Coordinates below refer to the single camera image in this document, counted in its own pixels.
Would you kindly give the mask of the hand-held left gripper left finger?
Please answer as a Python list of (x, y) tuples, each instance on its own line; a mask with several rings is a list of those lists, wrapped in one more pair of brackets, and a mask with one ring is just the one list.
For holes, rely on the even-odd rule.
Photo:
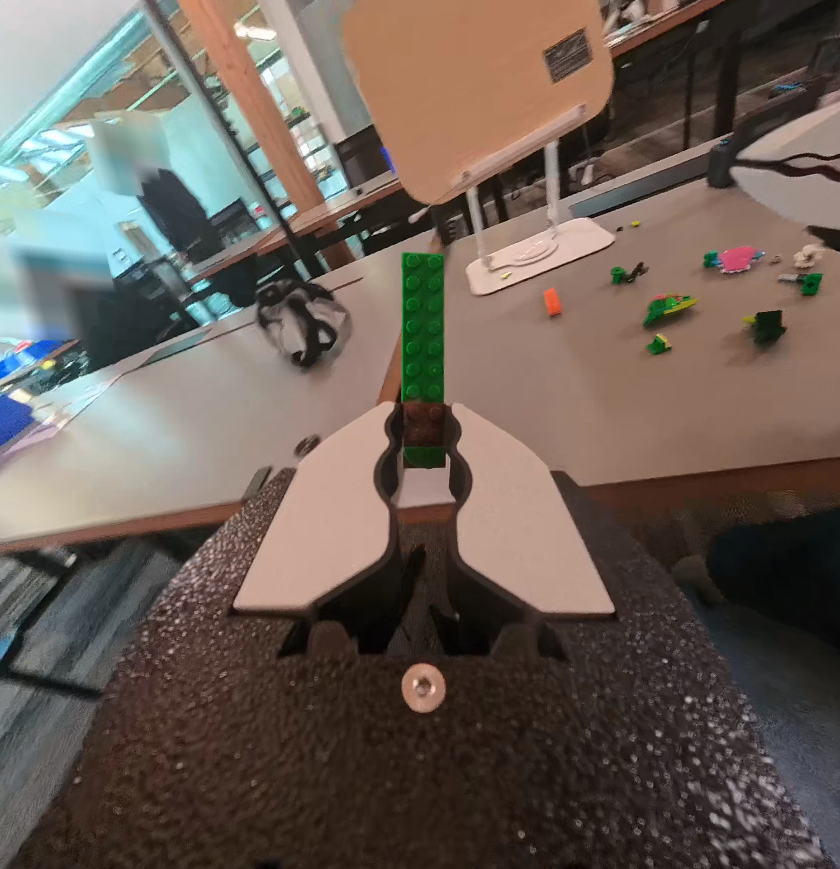
[(395, 404), (380, 404), (299, 462), (232, 607), (305, 615), (386, 553), (389, 498), (374, 473), (391, 446)]

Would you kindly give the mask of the blue storage bin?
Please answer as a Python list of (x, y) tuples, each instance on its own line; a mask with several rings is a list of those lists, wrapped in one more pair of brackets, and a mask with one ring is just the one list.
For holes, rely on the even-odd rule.
[(38, 422), (31, 404), (0, 396), (0, 459), (31, 445)]

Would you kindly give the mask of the long green lego plate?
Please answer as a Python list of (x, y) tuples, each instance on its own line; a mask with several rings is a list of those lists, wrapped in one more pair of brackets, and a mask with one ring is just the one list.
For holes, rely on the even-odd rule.
[(411, 468), (446, 464), (444, 260), (402, 256), (403, 457)]

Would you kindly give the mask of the person's leg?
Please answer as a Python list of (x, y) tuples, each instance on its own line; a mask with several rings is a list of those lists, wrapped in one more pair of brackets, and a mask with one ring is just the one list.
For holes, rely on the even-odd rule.
[(733, 527), (712, 540), (705, 563), (732, 603), (767, 613), (840, 615), (840, 506)]

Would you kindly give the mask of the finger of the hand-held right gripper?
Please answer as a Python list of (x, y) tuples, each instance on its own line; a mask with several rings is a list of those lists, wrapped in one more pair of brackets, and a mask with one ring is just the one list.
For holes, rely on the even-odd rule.
[(840, 182), (759, 168), (734, 168), (733, 179), (753, 200), (793, 223), (840, 230)]
[(829, 103), (774, 129), (737, 156), (745, 162), (840, 165), (840, 103)]

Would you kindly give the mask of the wooden desk lamp white base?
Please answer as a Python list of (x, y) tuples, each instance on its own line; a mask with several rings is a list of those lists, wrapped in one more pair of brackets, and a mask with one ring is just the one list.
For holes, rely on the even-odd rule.
[[(360, 1), (342, 15), (342, 43), (403, 189), (428, 206), (467, 197), (474, 296), (612, 245), (595, 221), (559, 216), (558, 142), (598, 116), (612, 93), (599, 2)], [(544, 228), (490, 252), (479, 186), (539, 150)]]

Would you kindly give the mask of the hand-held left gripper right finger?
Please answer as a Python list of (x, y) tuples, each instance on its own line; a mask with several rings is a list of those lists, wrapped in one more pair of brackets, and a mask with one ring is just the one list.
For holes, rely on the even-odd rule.
[(455, 559), (541, 617), (612, 617), (610, 593), (546, 463), (464, 404), (450, 406)]

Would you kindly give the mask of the green wedge build pink studs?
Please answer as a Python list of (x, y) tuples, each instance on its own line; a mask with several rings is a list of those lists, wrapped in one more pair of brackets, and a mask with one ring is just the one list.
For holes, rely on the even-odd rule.
[(698, 303), (698, 298), (683, 294), (668, 294), (656, 296), (646, 307), (643, 329), (649, 329), (653, 324), (665, 318), (671, 318), (689, 310)]

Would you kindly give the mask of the pink lego assembly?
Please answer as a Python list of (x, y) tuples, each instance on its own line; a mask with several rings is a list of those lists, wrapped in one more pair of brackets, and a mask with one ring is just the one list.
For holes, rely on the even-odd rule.
[(747, 272), (751, 265), (764, 256), (764, 251), (753, 246), (738, 246), (718, 252), (708, 251), (703, 257), (703, 267), (715, 269), (721, 274), (734, 275)]

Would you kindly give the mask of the spare hand-held gripper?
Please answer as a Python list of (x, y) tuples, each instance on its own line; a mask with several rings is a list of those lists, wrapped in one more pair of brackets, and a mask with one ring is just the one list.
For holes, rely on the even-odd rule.
[(295, 279), (262, 285), (255, 319), (266, 340), (303, 372), (332, 363), (353, 333), (352, 316), (332, 291)]

